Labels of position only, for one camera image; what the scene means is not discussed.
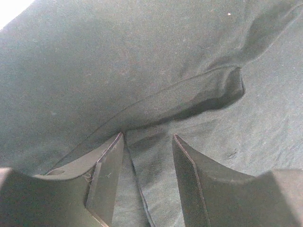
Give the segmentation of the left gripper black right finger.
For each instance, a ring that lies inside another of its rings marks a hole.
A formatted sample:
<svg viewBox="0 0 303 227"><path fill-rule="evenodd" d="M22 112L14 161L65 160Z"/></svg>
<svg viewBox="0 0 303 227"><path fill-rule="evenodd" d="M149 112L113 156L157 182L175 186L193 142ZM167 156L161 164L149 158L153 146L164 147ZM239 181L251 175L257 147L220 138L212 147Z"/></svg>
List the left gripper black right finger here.
<svg viewBox="0 0 303 227"><path fill-rule="evenodd" d="M303 172L270 170L259 176L232 170L178 135L173 158L187 227L300 227Z"/></svg>

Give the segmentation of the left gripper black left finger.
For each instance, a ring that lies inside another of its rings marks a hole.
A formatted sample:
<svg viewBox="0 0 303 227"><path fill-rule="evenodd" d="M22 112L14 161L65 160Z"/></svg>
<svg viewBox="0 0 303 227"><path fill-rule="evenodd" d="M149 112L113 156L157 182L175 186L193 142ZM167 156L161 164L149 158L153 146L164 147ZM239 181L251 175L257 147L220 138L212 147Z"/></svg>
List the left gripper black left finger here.
<svg viewBox="0 0 303 227"><path fill-rule="evenodd" d="M0 170L3 227L108 227L124 152L123 134L45 175Z"/></svg>

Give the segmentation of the black t shirt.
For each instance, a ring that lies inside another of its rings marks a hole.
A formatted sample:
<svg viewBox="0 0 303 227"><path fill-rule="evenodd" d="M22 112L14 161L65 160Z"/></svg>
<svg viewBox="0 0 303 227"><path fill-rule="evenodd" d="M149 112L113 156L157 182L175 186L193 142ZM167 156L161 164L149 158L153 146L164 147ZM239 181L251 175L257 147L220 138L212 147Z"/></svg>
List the black t shirt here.
<svg viewBox="0 0 303 227"><path fill-rule="evenodd" d="M0 164L125 136L115 227L182 227L172 138L249 175L303 166L300 0L36 0L0 32Z"/></svg>

